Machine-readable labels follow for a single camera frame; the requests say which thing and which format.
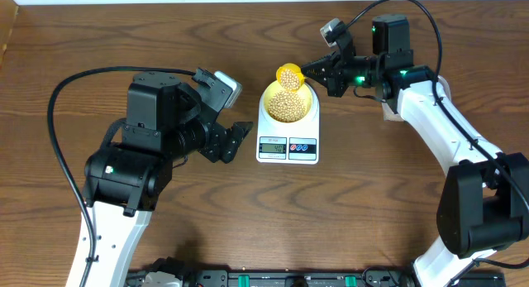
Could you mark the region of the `yellow measuring scoop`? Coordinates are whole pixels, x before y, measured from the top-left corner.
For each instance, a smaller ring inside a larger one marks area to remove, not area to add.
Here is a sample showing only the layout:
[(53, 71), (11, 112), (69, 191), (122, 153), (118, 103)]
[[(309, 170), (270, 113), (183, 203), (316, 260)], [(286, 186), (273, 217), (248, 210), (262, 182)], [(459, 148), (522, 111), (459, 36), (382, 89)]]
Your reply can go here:
[(280, 66), (276, 71), (276, 79), (284, 89), (290, 92), (299, 90), (305, 82), (301, 68), (293, 63)]

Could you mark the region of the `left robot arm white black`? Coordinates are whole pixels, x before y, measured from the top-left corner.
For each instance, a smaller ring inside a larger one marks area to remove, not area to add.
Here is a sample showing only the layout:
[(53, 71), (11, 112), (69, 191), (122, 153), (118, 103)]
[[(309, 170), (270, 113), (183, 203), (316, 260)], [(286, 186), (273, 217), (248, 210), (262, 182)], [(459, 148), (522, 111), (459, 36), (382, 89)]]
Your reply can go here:
[(176, 72), (144, 69), (127, 91), (126, 117), (107, 130), (84, 167), (87, 216), (69, 286), (122, 286), (176, 160), (197, 151), (211, 162), (233, 161), (253, 127), (217, 122), (242, 87), (221, 71), (198, 69), (195, 87)]

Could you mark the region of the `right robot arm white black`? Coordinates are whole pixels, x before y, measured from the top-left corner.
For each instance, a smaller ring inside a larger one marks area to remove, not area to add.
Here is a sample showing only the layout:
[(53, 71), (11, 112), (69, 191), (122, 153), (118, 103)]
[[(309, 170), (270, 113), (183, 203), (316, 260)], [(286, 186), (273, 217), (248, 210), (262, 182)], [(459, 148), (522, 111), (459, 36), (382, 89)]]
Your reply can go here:
[(452, 286), (492, 255), (528, 236), (528, 161), (484, 139), (451, 102), (443, 79), (416, 65), (405, 16), (372, 21), (373, 53), (356, 53), (346, 24), (329, 21), (321, 34), (331, 53), (302, 73), (332, 97), (374, 88), (386, 118), (407, 122), (427, 144), (446, 181), (436, 213), (438, 238), (412, 265), (403, 286)]

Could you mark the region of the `white digital kitchen scale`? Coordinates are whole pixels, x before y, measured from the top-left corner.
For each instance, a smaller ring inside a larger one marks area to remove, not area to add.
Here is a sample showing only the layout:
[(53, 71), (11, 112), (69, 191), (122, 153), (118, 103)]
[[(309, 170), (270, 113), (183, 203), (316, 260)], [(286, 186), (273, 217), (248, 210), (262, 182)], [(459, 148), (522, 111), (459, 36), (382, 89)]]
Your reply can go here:
[(312, 91), (312, 107), (299, 122), (275, 121), (260, 99), (255, 158), (260, 163), (315, 165), (320, 150), (320, 104)]

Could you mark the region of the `yellow plastic bowl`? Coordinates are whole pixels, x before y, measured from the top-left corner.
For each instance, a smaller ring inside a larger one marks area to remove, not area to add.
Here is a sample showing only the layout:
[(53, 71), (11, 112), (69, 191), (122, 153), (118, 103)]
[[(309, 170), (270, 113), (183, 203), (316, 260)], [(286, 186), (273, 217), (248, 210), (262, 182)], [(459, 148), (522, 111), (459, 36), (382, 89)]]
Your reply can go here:
[(274, 81), (264, 91), (263, 106), (275, 121), (299, 122), (312, 107), (312, 91), (307, 84), (303, 84), (300, 89), (291, 92)]

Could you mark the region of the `soybeans in bowl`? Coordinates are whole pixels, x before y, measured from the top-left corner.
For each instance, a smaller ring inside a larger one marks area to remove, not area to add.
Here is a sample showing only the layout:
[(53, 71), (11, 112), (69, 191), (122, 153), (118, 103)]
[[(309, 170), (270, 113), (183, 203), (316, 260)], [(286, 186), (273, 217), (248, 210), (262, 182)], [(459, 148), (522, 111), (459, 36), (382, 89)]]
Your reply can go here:
[(280, 91), (269, 101), (268, 113), (279, 122), (296, 122), (305, 116), (306, 109), (307, 106), (297, 93)]

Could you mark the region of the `clear plastic container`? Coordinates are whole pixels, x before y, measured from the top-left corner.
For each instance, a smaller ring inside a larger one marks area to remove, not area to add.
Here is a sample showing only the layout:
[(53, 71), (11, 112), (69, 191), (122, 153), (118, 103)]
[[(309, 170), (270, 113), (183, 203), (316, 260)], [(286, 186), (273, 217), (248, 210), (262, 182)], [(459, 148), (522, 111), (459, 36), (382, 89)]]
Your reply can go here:
[[(452, 100), (450, 85), (448, 84), (446, 79), (443, 78), (442, 76), (439, 76), (438, 84), (442, 86), (445, 96), (449, 100)], [(400, 115), (396, 113), (387, 103), (382, 103), (381, 106), (383, 109), (383, 115), (384, 115), (385, 121), (403, 122), (403, 119), (400, 117)]]

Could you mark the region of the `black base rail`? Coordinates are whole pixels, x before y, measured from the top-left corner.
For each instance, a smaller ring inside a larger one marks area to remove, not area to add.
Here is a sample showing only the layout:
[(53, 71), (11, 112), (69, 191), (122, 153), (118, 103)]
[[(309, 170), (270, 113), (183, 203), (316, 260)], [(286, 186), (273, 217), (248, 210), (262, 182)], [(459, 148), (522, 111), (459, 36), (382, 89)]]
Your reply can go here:
[(366, 270), (330, 271), (249, 271), (219, 265), (193, 265), (173, 257), (159, 258), (143, 270), (131, 270), (126, 287), (418, 287), (410, 270), (383, 266)]

